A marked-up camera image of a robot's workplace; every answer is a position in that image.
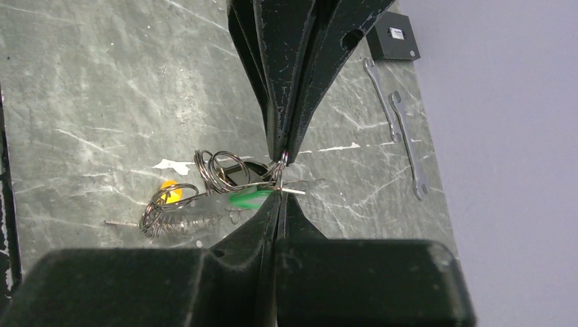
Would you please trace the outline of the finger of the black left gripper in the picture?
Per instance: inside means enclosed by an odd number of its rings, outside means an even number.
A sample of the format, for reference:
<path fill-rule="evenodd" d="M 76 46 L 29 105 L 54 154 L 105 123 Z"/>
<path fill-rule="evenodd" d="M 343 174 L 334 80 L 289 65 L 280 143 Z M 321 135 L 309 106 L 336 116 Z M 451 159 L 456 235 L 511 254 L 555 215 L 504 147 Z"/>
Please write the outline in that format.
<path fill-rule="evenodd" d="M 361 40 L 392 1 L 319 1 L 317 26 L 305 52 L 296 105 L 288 130 L 288 163 L 295 161 L 314 112 Z"/>
<path fill-rule="evenodd" d="M 296 158 L 297 99 L 315 1 L 228 1 L 228 29 L 256 96 L 269 156 Z"/>

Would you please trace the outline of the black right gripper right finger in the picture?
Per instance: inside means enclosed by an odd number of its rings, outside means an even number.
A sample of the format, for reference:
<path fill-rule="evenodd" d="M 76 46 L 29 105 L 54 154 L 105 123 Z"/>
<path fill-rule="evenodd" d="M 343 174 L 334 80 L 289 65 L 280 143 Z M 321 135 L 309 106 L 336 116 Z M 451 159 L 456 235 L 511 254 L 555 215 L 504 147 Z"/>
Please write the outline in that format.
<path fill-rule="evenodd" d="M 293 195 L 275 244 L 280 326 L 475 326 L 461 267 L 424 239 L 327 238 Z"/>

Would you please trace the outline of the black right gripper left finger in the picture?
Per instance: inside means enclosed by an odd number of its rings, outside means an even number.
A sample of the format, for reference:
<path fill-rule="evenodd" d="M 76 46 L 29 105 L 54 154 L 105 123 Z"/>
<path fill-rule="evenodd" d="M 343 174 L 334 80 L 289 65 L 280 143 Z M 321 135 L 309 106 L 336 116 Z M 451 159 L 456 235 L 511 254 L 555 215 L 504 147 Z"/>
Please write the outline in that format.
<path fill-rule="evenodd" d="M 281 196 L 209 248 L 62 249 L 45 255 L 2 326 L 275 326 Z"/>

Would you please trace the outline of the green key tag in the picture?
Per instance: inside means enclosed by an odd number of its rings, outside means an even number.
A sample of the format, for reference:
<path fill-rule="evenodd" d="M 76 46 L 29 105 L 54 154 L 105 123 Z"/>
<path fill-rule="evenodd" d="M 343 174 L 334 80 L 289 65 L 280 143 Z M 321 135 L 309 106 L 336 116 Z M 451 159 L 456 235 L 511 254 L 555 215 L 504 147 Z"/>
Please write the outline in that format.
<path fill-rule="evenodd" d="M 268 189 L 247 189 L 230 194 L 229 204 L 241 209 L 259 209 L 271 193 Z"/>

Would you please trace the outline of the yellow key tag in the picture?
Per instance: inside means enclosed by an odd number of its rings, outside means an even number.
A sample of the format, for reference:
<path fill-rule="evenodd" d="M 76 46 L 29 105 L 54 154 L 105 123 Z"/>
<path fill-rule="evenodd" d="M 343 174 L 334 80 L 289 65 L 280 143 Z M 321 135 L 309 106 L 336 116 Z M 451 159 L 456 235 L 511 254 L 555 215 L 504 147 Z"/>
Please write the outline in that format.
<path fill-rule="evenodd" d="M 177 185 L 177 182 L 172 180 L 165 181 L 161 185 L 160 191 L 162 194 L 159 203 L 172 204 L 181 200 L 183 190 L 180 188 L 173 188 L 174 185 Z"/>

